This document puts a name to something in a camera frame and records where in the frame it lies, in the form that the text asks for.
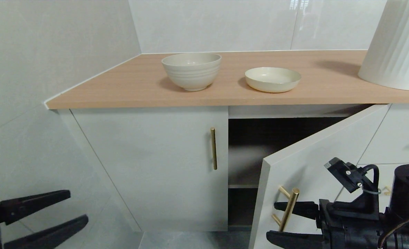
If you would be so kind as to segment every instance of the white bowl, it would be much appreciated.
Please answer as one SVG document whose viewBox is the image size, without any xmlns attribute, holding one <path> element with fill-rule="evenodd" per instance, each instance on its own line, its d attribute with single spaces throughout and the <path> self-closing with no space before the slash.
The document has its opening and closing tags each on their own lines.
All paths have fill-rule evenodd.
<svg viewBox="0 0 409 249">
<path fill-rule="evenodd" d="M 199 91 L 211 85 L 220 70 L 221 56 L 213 53 L 185 53 L 162 60 L 168 77 L 187 91 Z"/>
<path fill-rule="evenodd" d="M 262 92 L 283 93 L 292 90 L 300 82 L 301 75 L 286 68 L 257 67 L 244 73 L 247 84 Z"/>
</svg>

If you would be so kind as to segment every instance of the cabinet door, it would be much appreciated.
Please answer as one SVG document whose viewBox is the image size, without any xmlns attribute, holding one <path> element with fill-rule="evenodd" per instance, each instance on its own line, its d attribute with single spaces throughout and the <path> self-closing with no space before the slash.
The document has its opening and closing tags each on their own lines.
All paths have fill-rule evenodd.
<svg viewBox="0 0 409 249">
<path fill-rule="evenodd" d="M 409 104 L 392 104 L 360 164 L 409 162 Z"/>
<path fill-rule="evenodd" d="M 287 202 L 279 187 L 300 189 L 298 201 L 334 201 L 342 185 L 324 165 L 333 157 L 357 164 L 388 111 L 388 105 L 373 105 L 263 160 L 252 224 L 250 249 L 277 249 L 266 240 L 266 232 L 278 230 L 271 215 L 282 211 L 274 202 Z M 285 228 L 293 233 L 320 233 L 315 221 L 291 215 Z"/>
<path fill-rule="evenodd" d="M 227 106 L 72 111 L 143 231 L 227 230 Z"/>
</svg>

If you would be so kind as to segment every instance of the wall tile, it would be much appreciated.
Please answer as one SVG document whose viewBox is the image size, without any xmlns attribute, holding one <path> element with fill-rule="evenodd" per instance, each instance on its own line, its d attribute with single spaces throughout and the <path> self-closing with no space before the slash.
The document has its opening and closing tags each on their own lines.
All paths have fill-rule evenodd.
<svg viewBox="0 0 409 249">
<path fill-rule="evenodd" d="M 59 115 L 39 105 L 0 128 L 0 200 L 60 189 L 72 197 L 22 222 L 37 232 L 87 214 L 88 225 L 64 248 L 80 247 L 110 194 Z"/>
<path fill-rule="evenodd" d="M 298 0 L 129 0 L 143 53 L 290 49 Z"/>
<path fill-rule="evenodd" d="M 110 199 L 81 249 L 137 249 L 142 236 L 143 232 L 132 231 L 120 209 Z"/>
<path fill-rule="evenodd" d="M 2 231 L 3 243 L 32 234 L 32 232 L 20 222 L 14 222 L 10 225 L 0 224 L 0 228 Z"/>
<path fill-rule="evenodd" d="M 128 1 L 0 1 L 0 126 L 140 53 Z"/>
<path fill-rule="evenodd" d="M 301 0 L 292 49 L 368 49 L 386 0 Z"/>
</svg>

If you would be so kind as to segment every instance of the door handle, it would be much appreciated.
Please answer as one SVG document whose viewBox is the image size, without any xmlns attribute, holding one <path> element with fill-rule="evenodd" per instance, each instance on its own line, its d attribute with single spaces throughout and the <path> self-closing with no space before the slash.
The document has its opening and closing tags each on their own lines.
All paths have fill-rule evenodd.
<svg viewBox="0 0 409 249">
<path fill-rule="evenodd" d="M 212 140 L 212 159 L 214 162 L 214 170 L 217 170 L 217 142 L 215 141 L 215 128 L 211 127 Z"/>
<path fill-rule="evenodd" d="M 272 214 L 272 219 L 274 219 L 274 221 L 277 222 L 277 225 L 279 226 L 279 232 L 282 232 L 285 230 L 285 226 L 289 220 L 289 216 L 292 214 L 295 203 L 297 202 L 298 195 L 300 194 L 300 190 L 298 188 L 293 188 L 292 193 L 289 194 L 289 192 L 285 188 L 280 186 L 279 191 L 284 194 L 289 200 L 282 219 L 279 219 L 275 214 Z"/>
</svg>

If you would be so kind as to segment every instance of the cabinet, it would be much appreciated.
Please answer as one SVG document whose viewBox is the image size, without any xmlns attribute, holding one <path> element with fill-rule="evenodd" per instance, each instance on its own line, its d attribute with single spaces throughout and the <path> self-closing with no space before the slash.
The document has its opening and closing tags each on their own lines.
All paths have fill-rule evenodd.
<svg viewBox="0 0 409 249">
<path fill-rule="evenodd" d="M 333 157 L 356 164 L 388 111 L 387 105 L 374 105 L 310 137 L 288 146 L 263 160 L 252 224 L 250 249 L 275 249 L 266 232 L 278 230 L 273 207 L 287 201 L 279 187 L 298 187 L 299 201 L 334 200 L 342 186 L 323 167 Z M 295 233 L 317 233 L 315 222 L 291 216 L 285 229 Z"/>
<path fill-rule="evenodd" d="M 227 106 L 75 109 L 73 115 L 143 231 L 248 227 L 253 249 L 274 248 L 266 232 L 278 229 L 271 215 L 282 216 L 273 203 L 287 201 L 280 186 L 299 188 L 299 201 L 339 195 L 341 184 L 323 165 L 333 157 L 357 164 L 388 108 L 295 120 L 230 119 Z M 313 220 L 298 216 L 285 230 L 317 233 Z"/>
<path fill-rule="evenodd" d="M 72 112 L 143 231 L 227 230 L 227 106 Z"/>
<path fill-rule="evenodd" d="M 360 164 L 409 163 L 409 104 L 392 104 Z"/>
</svg>

